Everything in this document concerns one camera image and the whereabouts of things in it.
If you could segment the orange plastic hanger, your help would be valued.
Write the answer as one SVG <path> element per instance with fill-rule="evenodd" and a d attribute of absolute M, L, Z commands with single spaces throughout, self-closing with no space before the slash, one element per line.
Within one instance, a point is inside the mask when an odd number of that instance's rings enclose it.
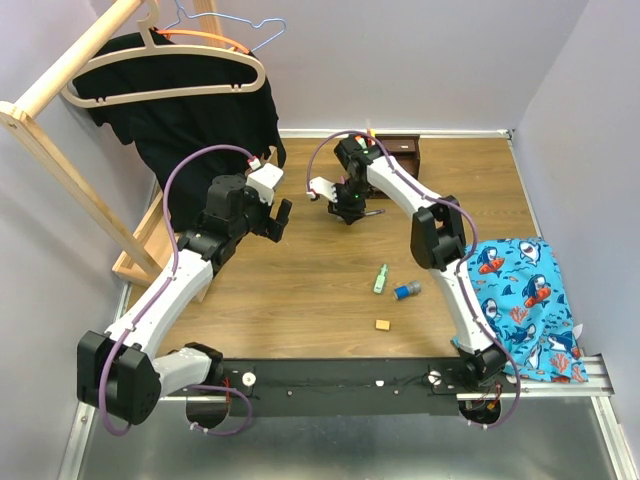
<path fill-rule="evenodd" d="M 172 36 L 191 36 L 191 37 L 199 37 L 206 39 L 211 42 L 211 45 L 214 47 L 222 47 L 226 46 L 230 51 L 241 52 L 243 54 L 249 54 L 250 49 L 244 46 L 243 44 L 232 40 L 226 36 L 198 31 L 198 30 L 187 30 L 187 29 L 156 29 L 155 32 L 159 35 L 165 36 L 167 39 L 170 39 Z"/>

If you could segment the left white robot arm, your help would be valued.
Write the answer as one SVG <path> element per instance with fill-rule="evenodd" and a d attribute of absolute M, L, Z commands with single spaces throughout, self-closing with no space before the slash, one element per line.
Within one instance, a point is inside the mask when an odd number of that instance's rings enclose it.
<path fill-rule="evenodd" d="M 204 210 L 177 240 L 162 273 L 134 306 L 104 332 L 87 332 L 77 345 L 79 401 L 130 425 L 144 422 L 158 400 L 192 387 L 214 393 L 222 380 L 222 355 L 198 343 L 175 353 L 157 351 L 192 299 L 206 289 L 248 234 L 279 242 L 292 204 L 271 211 L 283 171 L 266 164 L 248 176 L 216 177 Z"/>

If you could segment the blue grey glue stick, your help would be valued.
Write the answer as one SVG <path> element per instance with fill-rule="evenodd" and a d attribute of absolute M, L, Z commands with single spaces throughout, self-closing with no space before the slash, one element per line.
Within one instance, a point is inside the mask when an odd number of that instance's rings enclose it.
<path fill-rule="evenodd" d="M 418 281 L 411 281 L 405 285 L 401 285 L 395 288 L 393 294 L 396 300 L 404 300 L 406 298 L 419 294 L 421 290 L 422 287 Z"/>

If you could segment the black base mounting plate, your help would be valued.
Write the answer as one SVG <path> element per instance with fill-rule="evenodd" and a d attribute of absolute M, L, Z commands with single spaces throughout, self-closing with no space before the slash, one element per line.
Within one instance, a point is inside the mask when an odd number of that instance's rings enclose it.
<path fill-rule="evenodd" d="M 257 417 L 456 416 L 464 394 L 480 387 L 454 357 L 227 359 L 223 376 L 246 395 Z"/>

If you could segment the beige wooden hanger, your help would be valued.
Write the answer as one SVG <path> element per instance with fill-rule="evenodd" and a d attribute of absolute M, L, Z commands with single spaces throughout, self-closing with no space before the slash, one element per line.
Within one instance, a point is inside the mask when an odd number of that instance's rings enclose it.
<path fill-rule="evenodd" d="M 61 89 L 71 104 L 96 109 L 193 96 L 249 94 L 267 83 L 252 54 L 180 44 L 155 28 L 159 5 L 149 3 L 138 31 L 112 38 Z"/>

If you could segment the aluminium rail frame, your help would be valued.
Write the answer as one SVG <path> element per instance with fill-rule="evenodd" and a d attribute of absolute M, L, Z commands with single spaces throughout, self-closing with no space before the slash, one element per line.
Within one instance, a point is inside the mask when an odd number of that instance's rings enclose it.
<path fill-rule="evenodd" d="M 164 356 L 155 352 L 190 295 L 148 290 L 102 333 L 90 331 L 77 346 L 77 397 L 119 434 L 142 424 L 159 401 L 188 399 L 193 429 L 216 434 L 212 412 L 221 397 L 223 417 L 243 428 L 257 418 L 418 415 L 457 416 L 491 430 L 507 422 L 526 398 L 589 397 L 598 412 L 608 455 L 619 477 L 639 473 L 607 400 L 613 390 L 603 360 L 572 353 L 564 373 L 518 366 L 499 345 L 459 357 L 227 359 L 189 343 Z"/>

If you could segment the dark wooden desk organizer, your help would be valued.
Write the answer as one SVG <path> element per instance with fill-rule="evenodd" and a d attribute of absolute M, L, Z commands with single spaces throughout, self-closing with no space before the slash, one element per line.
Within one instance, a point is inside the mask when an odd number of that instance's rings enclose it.
<path fill-rule="evenodd" d="M 376 138 L 414 179 L 419 178 L 421 154 L 417 134 L 377 134 Z"/>

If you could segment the wooden clothes rack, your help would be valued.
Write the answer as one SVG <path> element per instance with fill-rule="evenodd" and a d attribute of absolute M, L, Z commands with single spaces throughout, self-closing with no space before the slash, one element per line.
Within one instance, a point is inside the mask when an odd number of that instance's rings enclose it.
<path fill-rule="evenodd" d="M 98 194 L 130 225 L 142 211 L 150 176 L 76 107 L 57 94 L 86 54 L 100 47 L 142 1 L 5 1 L 1 4 L 1 97 L 28 114 Z M 120 283 L 110 265 L 120 248 L 84 207 L 8 129 L 1 131 L 2 305 L 111 306 Z"/>

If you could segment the small tan eraser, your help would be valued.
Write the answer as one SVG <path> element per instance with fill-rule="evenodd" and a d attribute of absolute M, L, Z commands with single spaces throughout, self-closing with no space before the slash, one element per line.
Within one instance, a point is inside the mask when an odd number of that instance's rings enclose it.
<path fill-rule="evenodd" d="M 380 330 L 380 331 L 389 331 L 390 330 L 390 323 L 388 321 L 385 321 L 385 320 L 377 320 L 375 322 L 375 329 L 376 330 Z"/>

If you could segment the blue shark print cloth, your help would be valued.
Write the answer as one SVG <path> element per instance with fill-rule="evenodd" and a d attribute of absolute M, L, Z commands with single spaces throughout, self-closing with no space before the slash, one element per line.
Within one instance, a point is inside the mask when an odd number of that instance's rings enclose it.
<path fill-rule="evenodd" d="M 546 241 L 481 242 L 467 268 L 481 313 L 513 358 L 506 374 L 542 382 L 588 380 L 560 268 Z"/>

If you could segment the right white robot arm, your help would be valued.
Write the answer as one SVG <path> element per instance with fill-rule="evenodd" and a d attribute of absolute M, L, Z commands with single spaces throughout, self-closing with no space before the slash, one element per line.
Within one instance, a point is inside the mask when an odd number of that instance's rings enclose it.
<path fill-rule="evenodd" d="M 365 199 L 371 187 L 406 213 L 411 221 L 411 254 L 436 280 L 454 321 L 461 382 L 471 391 L 485 390 L 508 359 L 469 278 L 465 213 L 458 201 L 426 188 L 391 157 L 384 145 L 363 132 L 349 131 L 334 153 L 347 179 L 313 191 L 324 195 L 329 201 L 328 211 L 348 225 L 365 217 Z"/>

